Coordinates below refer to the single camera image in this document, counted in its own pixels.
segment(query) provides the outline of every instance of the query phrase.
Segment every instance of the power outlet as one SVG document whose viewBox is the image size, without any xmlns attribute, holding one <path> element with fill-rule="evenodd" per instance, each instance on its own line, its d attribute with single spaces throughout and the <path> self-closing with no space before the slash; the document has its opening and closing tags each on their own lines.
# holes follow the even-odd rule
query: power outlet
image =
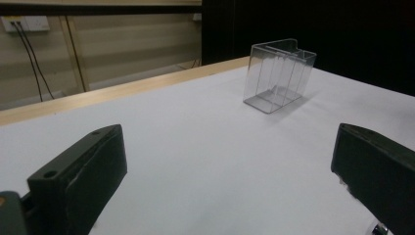
<svg viewBox="0 0 415 235">
<path fill-rule="evenodd" d="M 16 28 L 12 25 L 12 23 L 20 23 L 24 31 L 29 31 L 24 17 L 1 17 L 1 21 L 3 22 L 4 29 L 6 29 L 7 32 L 16 32 Z"/>
<path fill-rule="evenodd" d="M 10 16 L 1 17 L 3 26 L 8 32 L 16 32 L 16 28 L 12 23 L 21 23 L 24 31 L 47 31 L 50 30 L 48 20 L 46 17 L 21 17 Z"/>
<path fill-rule="evenodd" d="M 46 17 L 25 17 L 25 21 L 30 31 L 50 30 L 48 19 Z"/>
</svg>

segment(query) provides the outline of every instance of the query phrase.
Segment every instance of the transparent acrylic container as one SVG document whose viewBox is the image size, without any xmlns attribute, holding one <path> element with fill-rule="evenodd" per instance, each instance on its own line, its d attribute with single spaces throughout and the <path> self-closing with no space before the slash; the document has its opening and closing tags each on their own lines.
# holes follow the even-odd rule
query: transparent acrylic container
<svg viewBox="0 0 415 235">
<path fill-rule="evenodd" d="M 295 39 L 253 45 L 246 104 L 271 114 L 302 96 L 317 55 L 297 45 Z"/>
</svg>

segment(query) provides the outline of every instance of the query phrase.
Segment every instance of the wooden table edge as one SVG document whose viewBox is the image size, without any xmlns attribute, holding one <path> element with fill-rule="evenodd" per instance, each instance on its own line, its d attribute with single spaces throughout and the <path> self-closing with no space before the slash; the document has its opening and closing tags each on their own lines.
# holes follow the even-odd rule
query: wooden table edge
<svg viewBox="0 0 415 235">
<path fill-rule="evenodd" d="M 244 57 L 195 69 L 182 70 L 147 79 L 128 82 L 121 85 L 60 98 L 57 100 L 0 111 L 0 125 L 48 116 L 59 112 L 99 104 L 117 98 L 122 98 L 141 92 L 177 84 L 180 82 L 213 75 L 223 71 L 230 71 L 247 66 L 248 62 L 249 57 Z"/>
</svg>

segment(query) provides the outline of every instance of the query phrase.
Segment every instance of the wire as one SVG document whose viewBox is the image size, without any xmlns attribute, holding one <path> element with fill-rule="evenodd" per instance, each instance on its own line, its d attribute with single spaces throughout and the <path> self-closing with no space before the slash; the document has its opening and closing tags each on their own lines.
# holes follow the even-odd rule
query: wire
<svg viewBox="0 0 415 235">
<path fill-rule="evenodd" d="M 37 84 L 37 90 L 39 91 L 40 101 L 41 101 L 41 102 L 43 102 L 42 92 L 40 91 L 39 79 L 37 78 L 36 69 L 34 68 L 34 65 L 33 65 L 33 60 L 31 59 L 31 56 L 30 56 L 30 52 L 28 51 L 28 48 L 27 48 L 26 44 L 24 43 L 24 40 L 23 40 L 23 37 L 22 37 L 21 31 L 19 30 L 19 28 L 16 26 L 16 24 L 15 24 L 14 22 L 11 22 L 11 24 L 12 24 L 12 26 L 14 26 L 14 27 L 16 28 L 16 31 L 18 32 L 19 37 L 20 37 L 20 38 L 21 38 L 21 40 L 22 40 L 22 43 L 23 43 L 23 45 L 24 45 L 24 48 L 26 49 L 26 52 L 27 52 L 27 54 L 28 54 L 28 57 L 30 58 L 31 68 L 33 69 L 34 76 L 36 77 L 36 84 Z"/>
<path fill-rule="evenodd" d="M 28 40 L 28 38 L 27 38 L 27 36 L 26 36 L 26 34 L 25 34 L 24 30 L 23 30 L 22 24 L 20 22 L 18 22 L 18 26 L 21 28 L 22 33 L 23 33 L 23 37 L 27 41 L 28 47 L 30 48 L 31 53 L 33 54 L 33 58 L 34 58 L 34 62 L 36 63 L 36 66 L 37 66 L 37 70 L 39 71 L 40 75 L 42 76 L 43 82 L 45 82 L 45 85 L 46 85 L 46 88 L 48 89 L 49 95 L 54 100 L 55 97 L 53 97 L 52 92 L 49 89 L 48 82 L 46 81 L 45 76 L 43 75 L 42 70 L 40 69 L 39 63 L 37 62 L 36 54 L 34 54 L 33 48 L 31 47 L 31 44 L 30 44 L 30 41 Z"/>
<path fill-rule="evenodd" d="M 191 69 L 195 67 L 195 64 L 196 64 L 196 61 L 197 61 L 197 60 L 198 60 L 198 59 L 196 59 L 196 60 L 193 62 L 193 65 L 192 65 Z"/>
</svg>

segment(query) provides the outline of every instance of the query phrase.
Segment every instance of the white table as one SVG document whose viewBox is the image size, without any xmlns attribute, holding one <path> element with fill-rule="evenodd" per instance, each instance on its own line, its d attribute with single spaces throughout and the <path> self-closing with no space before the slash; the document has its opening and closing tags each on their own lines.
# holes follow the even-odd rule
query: white table
<svg viewBox="0 0 415 235">
<path fill-rule="evenodd" d="M 1 190 L 120 123 L 128 173 L 91 234 L 350 235 L 374 216 L 331 172 L 341 122 L 415 149 L 415 98 L 314 69 L 274 114 L 242 102 L 246 67 L 0 126 Z"/>
</svg>

